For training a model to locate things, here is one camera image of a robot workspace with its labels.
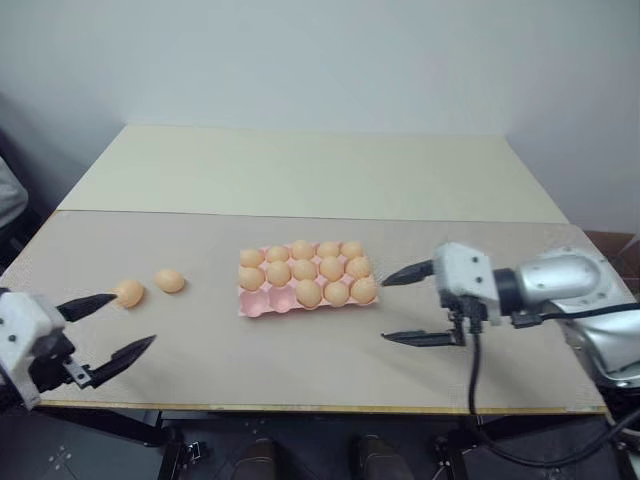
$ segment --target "table surface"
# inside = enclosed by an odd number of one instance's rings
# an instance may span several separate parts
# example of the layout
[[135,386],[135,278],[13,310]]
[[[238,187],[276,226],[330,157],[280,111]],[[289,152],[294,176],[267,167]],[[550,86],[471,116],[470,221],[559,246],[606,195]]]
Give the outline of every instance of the table surface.
[[61,210],[566,223],[502,136],[128,126]]
[[[297,219],[230,215],[59,212],[2,277],[2,286],[54,302],[108,290],[123,278],[146,285],[131,310],[109,305],[65,332],[93,367],[151,334],[136,364],[97,390],[47,392],[49,404],[209,410],[466,412],[471,349],[413,348],[381,333],[450,328],[433,280],[389,287],[368,307],[238,316],[241,248],[360,239],[378,279],[428,258],[446,241],[487,252],[494,268],[549,248],[593,248],[559,224]],[[172,267],[188,285],[167,295],[152,284]],[[554,323],[485,327],[482,412],[594,411],[603,403]]]

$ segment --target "brown egg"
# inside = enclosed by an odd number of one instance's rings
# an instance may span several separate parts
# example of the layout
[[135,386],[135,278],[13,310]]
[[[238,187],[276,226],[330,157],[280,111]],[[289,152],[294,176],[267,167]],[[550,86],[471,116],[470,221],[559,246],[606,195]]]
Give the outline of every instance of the brown egg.
[[333,307],[342,307],[349,299],[349,287],[342,282],[327,283],[324,287],[324,298]]
[[315,280],[318,269],[316,264],[309,260],[297,260],[293,264],[293,276],[296,280]]
[[287,247],[275,246],[267,250],[267,262],[286,262],[289,260],[289,250]]
[[365,304],[376,298],[377,290],[373,277],[361,278],[351,285],[351,296],[356,302]]
[[371,264],[367,257],[356,257],[349,260],[346,271],[355,279],[368,277],[371,275]]
[[176,293],[184,288],[184,277],[172,268],[164,268],[153,277],[160,290],[166,293]]
[[362,245],[360,245],[360,242],[343,243],[342,247],[340,247],[340,253],[348,259],[359,257],[362,255]]
[[296,298],[307,308],[313,308],[322,300],[322,290],[316,282],[312,280],[301,280],[296,285]]
[[144,295],[144,286],[137,280],[124,280],[120,282],[114,289],[116,303],[124,308],[135,307]]
[[283,287],[291,280],[291,270],[282,260],[276,260],[267,267],[267,280],[274,287]]
[[258,290],[264,283],[264,272],[259,268],[240,267],[238,269],[238,284],[251,292]]
[[257,267],[264,262],[264,253],[260,250],[242,250],[240,252],[240,265],[243,267]]
[[306,240],[296,240],[291,245],[291,256],[296,260],[311,260],[315,254],[315,248]]
[[319,257],[337,257],[340,255],[340,244],[338,242],[323,242],[318,245]]
[[344,265],[336,257],[325,257],[320,262],[320,273],[330,282],[335,282],[344,275]]

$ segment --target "white backdrop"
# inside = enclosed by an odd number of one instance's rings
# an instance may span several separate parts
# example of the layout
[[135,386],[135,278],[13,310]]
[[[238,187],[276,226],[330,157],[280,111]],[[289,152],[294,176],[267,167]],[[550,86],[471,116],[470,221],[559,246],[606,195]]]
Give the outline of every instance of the white backdrop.
[[126,122],[503,133],[574,223],[635,231],[639,18],[638,0],[5,0],[0,130],[49,207]]

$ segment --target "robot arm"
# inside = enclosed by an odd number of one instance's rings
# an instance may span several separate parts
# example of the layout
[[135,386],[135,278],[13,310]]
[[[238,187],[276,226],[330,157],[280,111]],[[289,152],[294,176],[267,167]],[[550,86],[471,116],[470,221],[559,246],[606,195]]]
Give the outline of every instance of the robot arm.
[[73,359],[75,347],[62,332],[115,298],[99,294],[55,307],[44,297],[0,289],[0,411],[16,404],[31,409],[40,393],[75,382],[97,388],[126,370],[155,336],[118,350],[103,366],[91,370]]
[[463,322],[473,320],[471,308],[479,321],[499,325],[509,316],[516,328],[557,318],[596,385],[640,387],[639,306],[619,307],[634,299],[601,256],[564,248],[514,269],[493,270],[481,251],[448,243],[432,261],[406,267],[382,284],[413,283],[430,274],[454,328],[447,334],[399,332],[385,338],[414,346],[464,345]]

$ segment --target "egg tray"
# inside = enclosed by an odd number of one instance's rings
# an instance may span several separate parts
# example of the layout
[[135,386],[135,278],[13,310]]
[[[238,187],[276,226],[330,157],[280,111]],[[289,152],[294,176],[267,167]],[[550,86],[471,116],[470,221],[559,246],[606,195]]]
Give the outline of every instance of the egg tray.
[[[311,243],[311,245],[313,245],[313,248],[315,250],[318,248],[318,245],[320,245],[320,243]],[[289,266],[289,269],[292,269],[293,264],[296,262],[296,260],[291,258],[291,245],[288,244],[283,246],[286,247],[287,250],[289,250],[289,259],[285,263]],[[266,257],[267,250],[269,250],[269,248],[271,248],[271,246],[258,248],[257,250],[260,250]],[[363,251],[362,256],[366,257],[366,252]],[[346,264],[349,261],[349,259],[342,254],[338,256],[338,260],[342,262],[343,267],[346,267]],[[298,302],[298,299],[296,298],[296,285],[298,285],[300,281],[297,280],[293,275],[291,275],[291,280],[289,280],[283,287],[275,287],[271,285],[268,280],[265,280],[262,286],[255,291],[246,290],[239,286],[238,299],[240,301],[240,308],[238,310],[238,315],[242,317],[256,318],[269,312],[287,313],[289,310],[294,309],[315,310],[319,307],[331,306],[329,302],[324,298],[324,287],[327,283],[330,282],[326,277],[320,274],[319,267],[322,258],[318,255],[314,255],[310,261],[316,265],[316,271],[318,272],[318,276],[316,277],[314,282],[319,285],[320,289],[322,290],[322,300],[320,300],[320,303],[318,303],[318,305],[313,308],[309,308]],[[265,277],[268,265],[269,262],[265,260],[257,267],[265,273]],[[346,284],[347,287],[349,287],[349,291],[351,291],[351,285],[355,280],[355,278],[345,272],[345,274],[337,281]],[[366,306],[377,302],[377,295],[368,303],[358,303],[355,299],[349,297],[345,305],[355,304],[359,306]]]

